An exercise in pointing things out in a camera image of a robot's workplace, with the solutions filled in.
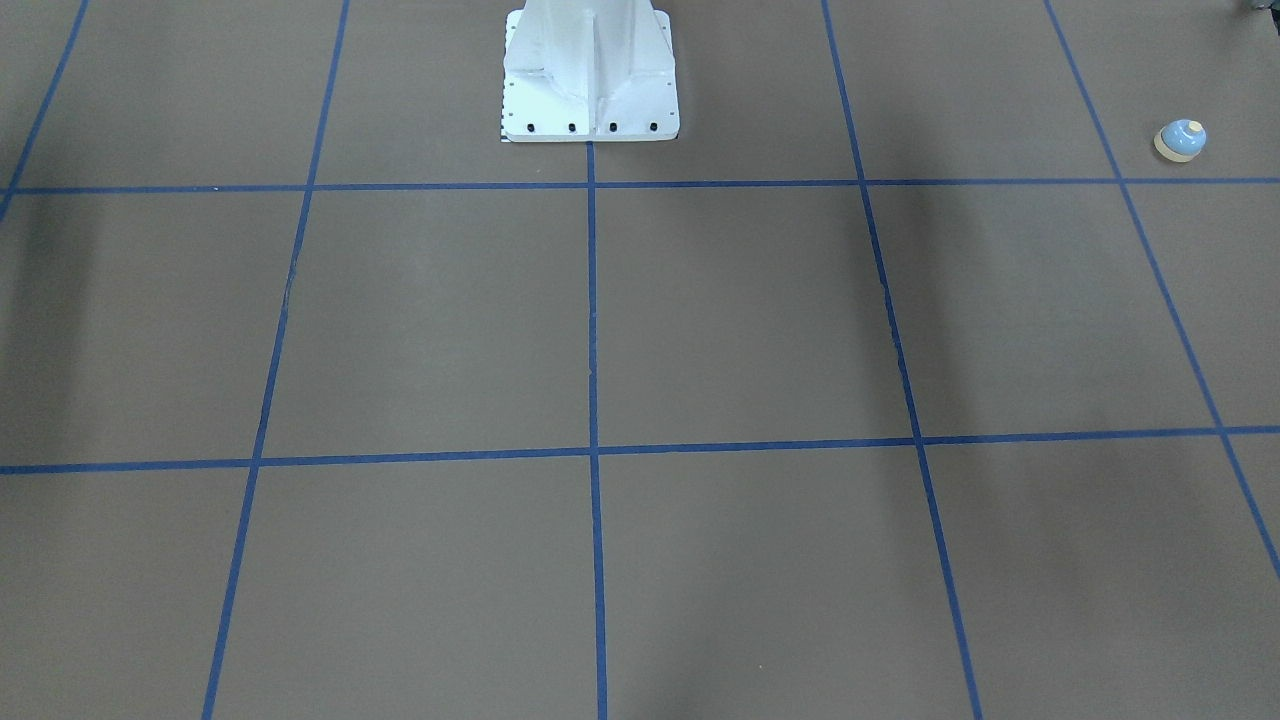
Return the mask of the blue service bell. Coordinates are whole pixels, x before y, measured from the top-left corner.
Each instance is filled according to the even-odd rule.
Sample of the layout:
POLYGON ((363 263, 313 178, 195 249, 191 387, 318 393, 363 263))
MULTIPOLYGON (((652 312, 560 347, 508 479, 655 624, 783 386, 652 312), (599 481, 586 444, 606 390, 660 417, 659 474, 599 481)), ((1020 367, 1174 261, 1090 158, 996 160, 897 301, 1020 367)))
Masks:
POLYGON ((1156 152, 1172 163, 1189 163, 1197 159, 1207 145, 1208 135, 1202 123, 1193 119, 1178 119, 1167 123, 1153 137, 1156 152))

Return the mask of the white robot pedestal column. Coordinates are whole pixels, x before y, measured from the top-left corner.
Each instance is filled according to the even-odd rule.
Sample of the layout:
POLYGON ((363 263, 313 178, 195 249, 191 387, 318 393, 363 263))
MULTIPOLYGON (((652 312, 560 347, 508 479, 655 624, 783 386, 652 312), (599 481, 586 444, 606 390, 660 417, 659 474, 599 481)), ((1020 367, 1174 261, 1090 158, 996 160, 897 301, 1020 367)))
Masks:
POLYGON ((678 137, 672 22, 653 3, 526 1, 504 29, 502 141, 678 137))

